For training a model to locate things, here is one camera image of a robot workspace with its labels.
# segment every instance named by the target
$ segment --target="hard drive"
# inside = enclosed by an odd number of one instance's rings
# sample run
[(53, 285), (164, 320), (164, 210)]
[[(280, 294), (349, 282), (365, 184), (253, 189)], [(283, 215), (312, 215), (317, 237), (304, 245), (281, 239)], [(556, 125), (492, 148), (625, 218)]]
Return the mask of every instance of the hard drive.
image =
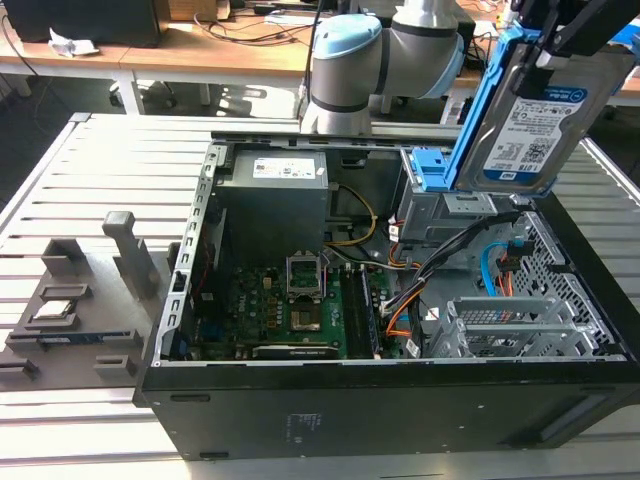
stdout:
[(526, 51), (526, 44), (516, 45), (506, 81), (458, 174), (457, 190), (545, 194), (564, 163), (552, 159), (569, 158), (635, 63), (619, 46), (605, 46), (591, 57), (573, 55), (555, 70), (541, 99), (526, 99), (511, 88)]

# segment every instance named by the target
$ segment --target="blue cable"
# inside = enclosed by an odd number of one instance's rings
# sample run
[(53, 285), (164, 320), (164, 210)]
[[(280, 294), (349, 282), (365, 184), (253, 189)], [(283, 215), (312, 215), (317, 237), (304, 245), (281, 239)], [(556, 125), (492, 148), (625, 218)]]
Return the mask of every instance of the blue cable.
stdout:
[(487, 245), (482, 251), (482, 256), (480, 257), (480, 270), (482, 271), (482, 281), (484, 282), (484, 286), (487, 288), (487, 293), (490, 297), (495, 297), (497, 293), (496, 287), (491, 279), (491, 273), (489, 273), (489, 253), (491, 253), (491, 250), (495, 247), (507, 248), (508, 246), (509, 245), (505, 242), (493, 242)]

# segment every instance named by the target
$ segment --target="motherboard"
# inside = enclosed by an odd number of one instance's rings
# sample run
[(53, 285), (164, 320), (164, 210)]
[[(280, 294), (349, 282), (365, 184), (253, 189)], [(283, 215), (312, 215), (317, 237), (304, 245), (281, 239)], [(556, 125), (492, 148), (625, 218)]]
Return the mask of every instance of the motherboard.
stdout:
[[(317, 295), (298, 293), (316, 288)], [(382, 269), (342, 265), (316, 270), (311, 261), (236, 268), (227, 294), (217, 313), (205, 311), (196, 323), (195, 358), (371, 358), (380, 350), (374, 340), (381, 325), (378, 306), (389, 295)]]

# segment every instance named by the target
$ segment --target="white paper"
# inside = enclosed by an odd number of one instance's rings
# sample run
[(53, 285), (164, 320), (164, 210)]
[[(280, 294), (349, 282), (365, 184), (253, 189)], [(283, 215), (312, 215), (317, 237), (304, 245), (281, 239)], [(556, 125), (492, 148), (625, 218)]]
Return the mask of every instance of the white paper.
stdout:
[(499, 37), (498, 31), (494, 28), (493, 24), (488, 20), (478, 20), (476, 22), (476, 28), (473, 31), (474, 37), (479, 37), (490, 33), (492, 37)]
[(100, 53), (91, 40), (71, 40), (69, 38), (58, 35), (53, 29), (49, 29), (51, 40), (49, 40), (49, 46), (58, 55), (64, 57), (75, 57), (78, 55), (92, 55), (94, 53)]

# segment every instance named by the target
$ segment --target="hard drive label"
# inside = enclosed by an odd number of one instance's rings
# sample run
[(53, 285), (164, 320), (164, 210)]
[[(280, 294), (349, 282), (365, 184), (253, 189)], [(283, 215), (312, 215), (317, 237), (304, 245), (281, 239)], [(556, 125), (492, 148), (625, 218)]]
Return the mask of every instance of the hard drive label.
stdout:
[(540, 172), (562, 138), (562, 121), (580, 109), (587, 91), (552, 87), (545, 97), (515, 100), (484, 164), (488, 178), (528, 181)]

